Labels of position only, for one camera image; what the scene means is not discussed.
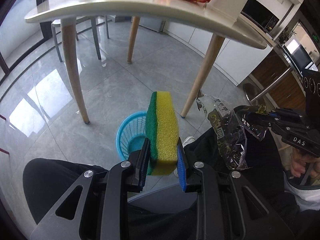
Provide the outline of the person's right hand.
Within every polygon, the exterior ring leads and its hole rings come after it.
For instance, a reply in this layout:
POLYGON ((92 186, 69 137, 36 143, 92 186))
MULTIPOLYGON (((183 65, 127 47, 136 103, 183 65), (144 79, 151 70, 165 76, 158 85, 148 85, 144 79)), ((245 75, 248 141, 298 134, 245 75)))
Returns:
POLYGON ((302 174, 306 173, 307 164, 313 164, 310 177, 319 179, 319 158, 315 158, 307 153, 303 153, 299 149, 293 148, 290 166, 291 174, 299 178, 302 174))

